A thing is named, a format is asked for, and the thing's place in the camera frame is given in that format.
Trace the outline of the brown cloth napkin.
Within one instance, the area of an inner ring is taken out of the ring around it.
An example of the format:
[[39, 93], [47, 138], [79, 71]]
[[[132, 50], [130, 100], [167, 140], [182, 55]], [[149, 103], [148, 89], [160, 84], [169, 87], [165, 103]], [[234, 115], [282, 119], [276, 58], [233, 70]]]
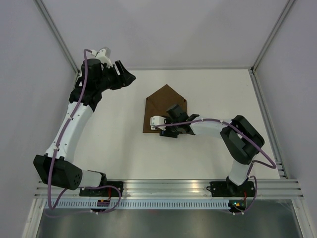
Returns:
[[145, 103], [143, 133], [158, 133], [151, 130], [150, 118], [168, 116], [166, 111], [175, 104], [187, 112], [187, 100], [167, 84], [148, 96]]

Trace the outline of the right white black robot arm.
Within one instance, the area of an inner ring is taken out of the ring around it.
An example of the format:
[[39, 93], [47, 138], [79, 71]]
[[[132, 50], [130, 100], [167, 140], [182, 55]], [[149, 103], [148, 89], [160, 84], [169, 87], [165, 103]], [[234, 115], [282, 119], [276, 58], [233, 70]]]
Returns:
[[180, 134], [209, 135], [223, 140], [233, 158], [231, 171], [226, 178], [226, 190], [232, 196], [244, 190], [253, 158], [262, 148], [264, 139], [249, 121], [237, 115], [234, 119], [204, 119], [199, 114], [188, 115], [178, 104], [167, 110], [167, 116], [152, 116], [151, 130], [163, 137], [177, 138]]

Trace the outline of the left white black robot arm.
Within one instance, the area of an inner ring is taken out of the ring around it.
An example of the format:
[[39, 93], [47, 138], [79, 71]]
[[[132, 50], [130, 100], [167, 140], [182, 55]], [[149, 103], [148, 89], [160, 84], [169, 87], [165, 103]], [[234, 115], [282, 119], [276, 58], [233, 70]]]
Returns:
[[69, 190], [91, 187], [96, 196], [104, 196], [108, 191], [106, 175], [74, 165], [75, 150], [103, 91], [127, 87], [136, 77], [119, 60], [107, 67], [99, 59], [88, 59], [81, 69], [82, 76], [70, 93], [66, 116], [53, 143], [45, 154], [35, 156], [33, 164], [44, 184]]

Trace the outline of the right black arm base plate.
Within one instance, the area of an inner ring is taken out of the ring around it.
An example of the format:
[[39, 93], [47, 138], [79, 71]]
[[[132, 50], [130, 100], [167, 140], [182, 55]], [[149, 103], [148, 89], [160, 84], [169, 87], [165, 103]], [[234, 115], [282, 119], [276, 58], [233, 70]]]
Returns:
[[211, 181], [206, 190], [211, 192], [212, 197], [253, 197], [256, 192], [252, 181], [244, 182], [240, 186], [230, 181]]

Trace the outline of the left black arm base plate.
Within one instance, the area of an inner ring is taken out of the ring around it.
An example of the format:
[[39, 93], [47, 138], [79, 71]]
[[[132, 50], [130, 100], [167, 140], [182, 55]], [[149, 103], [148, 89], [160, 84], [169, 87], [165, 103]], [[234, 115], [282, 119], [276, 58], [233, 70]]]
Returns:
[[80, 188], [80, 197], [119, 197], [123, 192], [122, 181], [108, 181], [98, 187]]

